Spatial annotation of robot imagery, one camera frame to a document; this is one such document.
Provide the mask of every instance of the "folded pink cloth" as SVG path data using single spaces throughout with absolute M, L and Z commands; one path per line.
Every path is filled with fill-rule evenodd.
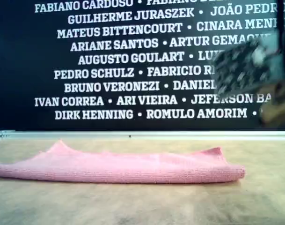
M 0 164 L 0 177 L 93 183 L 216 183 L 243 178 L 220 148 L 191 154 L 85 153 L 62 141 L 14 164 Z

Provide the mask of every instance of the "blurry object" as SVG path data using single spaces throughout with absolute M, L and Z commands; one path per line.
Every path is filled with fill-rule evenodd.
M 278 34 L 252 39 L 219 53 L 212 61 L 215 94 L 221 98 L 259 91 L 285 79 L 283 55 L 278 49 Z
M 277 30 L 218 54 L 212 61 L 215 93 L 221 98 L 245 92 L 271 94 L 260 108 L 263 127 L 285 125 L 284 1 L 277 0 Z

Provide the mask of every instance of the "wooden table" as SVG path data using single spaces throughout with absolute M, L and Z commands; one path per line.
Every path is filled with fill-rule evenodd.
M 55 139 L 0 141 L 0 162 Z M 111 185 L 0 179 L 0 225 L 285 225 L 285 141 L 64 139 L 91 152 L 192 152 L 220 146 L 245 179 L 206 185 Z

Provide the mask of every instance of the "microfiber cloth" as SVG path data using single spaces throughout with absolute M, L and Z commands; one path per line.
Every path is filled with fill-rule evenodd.
M 14 164 L 0 164 L 0 177 L 91 183 L 217 183 L 243 178 L 220 148 L 189 154 L 88 153 L 61 140 L 46 152 Z

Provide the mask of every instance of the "black banner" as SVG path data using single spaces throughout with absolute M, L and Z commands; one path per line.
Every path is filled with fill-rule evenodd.
M 0 130 L 252 130 L 270 95 L 213 94 L 209 60 L 267 36 L 252 0 L 0 0 Z

